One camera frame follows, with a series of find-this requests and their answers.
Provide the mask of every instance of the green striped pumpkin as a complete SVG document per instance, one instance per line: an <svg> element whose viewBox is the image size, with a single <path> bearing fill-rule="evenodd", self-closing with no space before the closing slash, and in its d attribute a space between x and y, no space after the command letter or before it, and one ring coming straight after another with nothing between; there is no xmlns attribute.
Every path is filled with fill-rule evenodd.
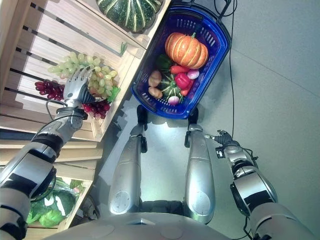
<svg viewBox="0 0 320 240"><path fill-rule="evenodd" d="M133 33L149 28L163 0L96 0L100 11L120 27Z"/></svg>

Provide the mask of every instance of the shopping basket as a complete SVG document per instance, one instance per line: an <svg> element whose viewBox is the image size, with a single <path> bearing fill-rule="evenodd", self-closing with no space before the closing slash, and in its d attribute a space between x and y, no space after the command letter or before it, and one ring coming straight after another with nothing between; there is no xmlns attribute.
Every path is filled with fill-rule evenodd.
<svg viewBox="0 0 320 240"><path fill-rule="evenodd" d="M231 48L228 30L221 18L231 0L225 0L225 7L219 16L204 6L191 2L173 1L164 15L159 28L134 76L131 91L136 99L149 111L169 119L186 119L201 100L217 70ZM188 95L176 105L169 105L164 99L156 99L148 92L148 78L156 69L157 56L165 53L165 41L174 32L192 35L208 49L208 60L199 69L200 75Z"/></svg>

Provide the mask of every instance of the grape bunch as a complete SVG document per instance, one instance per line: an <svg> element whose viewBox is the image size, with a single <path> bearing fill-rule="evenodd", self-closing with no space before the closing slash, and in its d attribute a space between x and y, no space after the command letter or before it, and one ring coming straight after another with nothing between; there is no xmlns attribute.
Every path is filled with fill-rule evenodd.
<svg viewBox="0 0 320 240"><path fill-rule="evenodd" d="M105 119L107 111L110 109L110 105L107 101L99 101L88 104L83 104L84 111L94 117L95 119Z"/></svg>
<svg viewBox="0 0 320 240"><path fill-rule="evenodd" d="M83 53L79 53L77 56L77 54L72 51L69 56L64 57L64 61L65 62L60 62L56 66L49 67L48 71L56 74L61 79L65 79L71 77L76 70L90 66L90 68L94 70L88 81L88 89L94 97L105 100L117 92L118 83L115 77L118 73L109 66L103 65L100 58L84 55Z"/></svg>
<svg viewBox="0 0 320 240"><path fill-rule="evenodd" d="M61 101L64 99L64 84L59 84L56 80L37 81L34 83L35 89L39 91L40 95L47 95L48 99Z"/></svg>

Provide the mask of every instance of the red pepper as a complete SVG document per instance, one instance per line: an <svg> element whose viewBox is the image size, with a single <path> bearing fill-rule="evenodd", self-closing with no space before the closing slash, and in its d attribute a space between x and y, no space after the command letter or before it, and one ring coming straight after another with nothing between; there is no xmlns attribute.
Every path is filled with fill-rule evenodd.
<svg viewBox="0 0 320 240"><path fill-rule="evenodd" d="M181 93L182 96L187 96L187 95L188 95L188 93L189 93L192 85L194 84L194 81L195 81L195 80L192 79L191 82L190 82L190 84L189 84L189 86L188 86L188 88L185 89L185 90L181 90L181 91L180 91L180 93Z"/></svg>
<svg viewBox="0 0 320 240"><path fill-rule="evenodd" d="M176 66L170 67L170 72L172 74L187 73L189 71L190 71L190 69L185 66L176 65Z"/></svg>
<svg viewBox="0 0 320 240"><path fill-rule="evenodd" d="M185 73L178 73L175 75L174 81L181 90L186 90L189 87L191 79Z"/></svg>

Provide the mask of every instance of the red grapes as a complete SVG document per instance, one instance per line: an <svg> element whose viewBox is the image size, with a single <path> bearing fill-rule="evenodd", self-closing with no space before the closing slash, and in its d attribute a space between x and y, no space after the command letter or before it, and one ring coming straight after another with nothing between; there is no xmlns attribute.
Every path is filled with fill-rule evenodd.
<svg viewBox="0 0 320 240"><path fill-rule="evenodd" d="M44 81L37 81L34 85L35 89L39 91L39 94L47 95L46 97L48 99L54 99L57 101L64 99L64 84L59 84L55 80L50 81L46 79ZM92 113L91 115L97 119L105 119L107 111L110 109L110 105L106 100L83 104L82 106L87 114Z"/></svg>

